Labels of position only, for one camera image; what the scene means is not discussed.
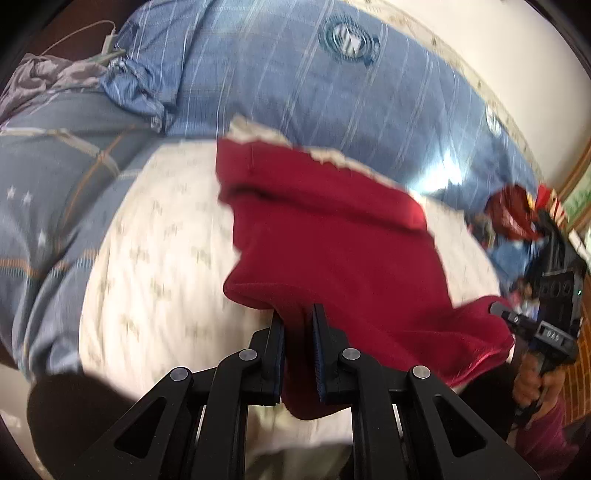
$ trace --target red object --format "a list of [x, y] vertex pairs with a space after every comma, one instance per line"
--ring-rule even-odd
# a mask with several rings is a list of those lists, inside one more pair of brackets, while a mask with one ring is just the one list
[[552, 189], [540, 183], [538, 186], [538, 194], [535, 197], [535, 210], [546, 209], [546, 205], [550, 201], [552, 195]]
[[527, 192], [519, 185], [507, 185], [491, 195], [485, 207], [492, 227], [509, 240], [533, 241], [541, 238], [535, 231], [535, 212], [531, 209]]
[[564, 399], [529, 429], [519, 429], [515, 451], [538, 472], [541, 480], [556, 480], [567, 469], [579, 447], [566, 442], [562, 429]]
[[427, 365], [450, 386], [506, 359], [513, 338], [488, 313], [499, 299], [452, 308], [423, 210], [405, 192], [260, 142], [218, 140], [216, 171], [242, 253], [224, 292], [283, 318], [282, 399], [296, 417], [335, 411], [316, 393], [313, 303], [323, 303], [329, 323], [382, 365]]

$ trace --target hand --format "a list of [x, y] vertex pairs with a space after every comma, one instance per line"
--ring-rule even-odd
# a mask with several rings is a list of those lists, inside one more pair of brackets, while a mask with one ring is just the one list
[[532, 416], [532, 420], [543, 417], [556, 406], [558, 395], [564, 386], [564, 371], [556, 369], [540, 378], [537, 367], [537, 358], [531, 353], [526, 353], [513, 384], [513, 399], [522, 408], [529, 407], [533, 401], [539, 399], [541, 387], [548, 388], [542, 407]]

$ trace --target screw head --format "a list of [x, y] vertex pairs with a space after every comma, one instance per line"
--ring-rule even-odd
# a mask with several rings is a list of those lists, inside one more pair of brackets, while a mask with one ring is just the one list
[[170, 372], [170, 378], [172, 378], [175, 382], [180, 382], [189, 376], [189, 372], [186, 368], [177, 367], [173, 371]]
[[426, 378], [429, 378], [431, 371], [424, 365], [417, 365], [413, 368], [413, 375], [421, 380], [425, 380]]
[[240, 360], [249, 362], [250, 360], [254, 360], [256, 358], [256, 350], [253, 350], [252, 348], [246, 348], [240, 352], [238, 356], [240, 357]]
[[347, 360], [357, 360], [361, 356], [361, 352], [356, 348], [346, 348], [342, 355]]

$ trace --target red towel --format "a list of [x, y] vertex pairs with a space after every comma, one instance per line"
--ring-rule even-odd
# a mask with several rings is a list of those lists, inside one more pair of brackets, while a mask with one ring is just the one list
[[216, 172], [242, 253], [224, 292], [285, 321], [282, 399], [296, 417], [331, 411], [319, 403], [306, 341], [313, 303], [383, 365], [426, 365], [450, 386], [507, 358], [513, 339], [488, 313], [499, 299], [452, 307], [423, 210], [405, 192], [261, 142], [219, 140]]

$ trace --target embroidered logo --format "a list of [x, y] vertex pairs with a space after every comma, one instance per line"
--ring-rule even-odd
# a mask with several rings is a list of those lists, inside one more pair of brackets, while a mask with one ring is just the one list
[[371, 65], [378, 58], [379, 40], [372, 37], [348, 15], [332, 15], [324, 19], [318, 40], [336, 61], [362, 61]]
[[502, 131], [501, 122], [499, 122], [498, 117], [495, 115], [495, 111], [490, 105], [486, 106], [486, 123], [488, 124], [491, 133], [499, 138]]

